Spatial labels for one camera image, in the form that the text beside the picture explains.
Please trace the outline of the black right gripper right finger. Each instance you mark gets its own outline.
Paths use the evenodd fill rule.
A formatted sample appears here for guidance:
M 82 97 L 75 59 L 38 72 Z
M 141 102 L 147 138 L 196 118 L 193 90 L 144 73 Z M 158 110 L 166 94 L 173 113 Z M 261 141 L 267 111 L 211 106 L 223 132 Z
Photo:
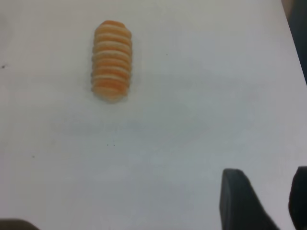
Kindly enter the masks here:
M 292 180 L 288 209 L 296 230 L 307 229 L 307 167 L 300 166 Z

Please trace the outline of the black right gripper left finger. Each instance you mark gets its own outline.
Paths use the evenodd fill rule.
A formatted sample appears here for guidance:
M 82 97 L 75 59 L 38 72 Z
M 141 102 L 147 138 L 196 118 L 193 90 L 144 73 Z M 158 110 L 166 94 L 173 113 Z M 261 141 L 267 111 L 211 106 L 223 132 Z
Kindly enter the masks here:
M 224 230 L 277 230 L 249 179 L 239 169 L 224 169 L 219 210 Z

